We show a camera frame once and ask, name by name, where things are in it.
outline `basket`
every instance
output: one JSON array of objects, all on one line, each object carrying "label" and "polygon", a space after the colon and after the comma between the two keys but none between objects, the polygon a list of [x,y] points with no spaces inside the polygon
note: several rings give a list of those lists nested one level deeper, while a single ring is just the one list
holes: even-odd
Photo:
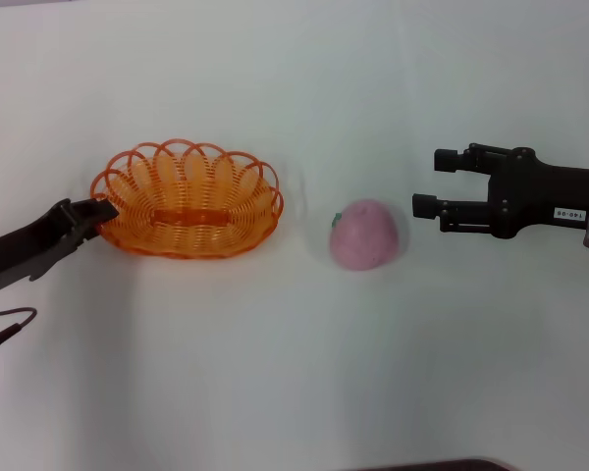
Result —
[{"label": "basket", "polygon": [[106,240],[127,252],[179,259],[246,252],[275,231],[284,209],[270,165],[184,139],[121,152],[90,193],[120,213],[99,227]]}]

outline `white backdrop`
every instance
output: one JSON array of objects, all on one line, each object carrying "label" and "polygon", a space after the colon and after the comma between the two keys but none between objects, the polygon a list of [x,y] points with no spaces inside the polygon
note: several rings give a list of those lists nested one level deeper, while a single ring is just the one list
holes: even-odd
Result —
[{"label": "white backdrop", "polygon": [[[589,471],[578,231],[442,235],[437,147],[589,167],[589,1],[82,0],[0,9],[0,235],[117,152],[185,137],[274,163],[287,211],[222,262],[96,240],[0,292],[0,470],[316,471],[489,456]],[[328,259],[335,212],[397,207],[404,254]],[[7,325],[12,320],[0,320]]]}]

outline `robotic arm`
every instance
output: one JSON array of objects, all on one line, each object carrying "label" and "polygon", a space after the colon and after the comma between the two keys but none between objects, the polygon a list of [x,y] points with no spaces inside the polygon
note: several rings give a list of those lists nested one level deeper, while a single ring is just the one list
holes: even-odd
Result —
[{"label": "robotic arm", "polygon": [[[111,221],[118,212],[107,200],[72,203],[64,199],[35,222],[0,237],[0,289],[29,277],[37,280],[55,263],[75,252],[86,240],[98,236],[96,226]],[[1,311],[1,315],[29,311],[21,324],[0,332],[0,345],[19,332],[36,315],[34,308]]]},{"label": "robotic arm", "polygon": [[546,224],[585,230],[583,243],[589,247],[589,170],[544,164],[529,147],[509,150],[481,144],[470,144],[459,155],[437,150],[434,170],[491,176],[486,202],[412,196],[414,217],[438,216],[441,232],[513,238],[526,226]]}]

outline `pink fruit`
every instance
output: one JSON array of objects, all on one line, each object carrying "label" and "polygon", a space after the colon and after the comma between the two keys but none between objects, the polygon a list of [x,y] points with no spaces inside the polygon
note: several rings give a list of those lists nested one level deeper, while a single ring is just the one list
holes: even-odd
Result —
[{"label": "pink fruit", "polygon": [[395,221],[373,199],[350,204],[336,215],[330,235],[332,256],[348,270],[370,270],[393,260],[399,249]]}]

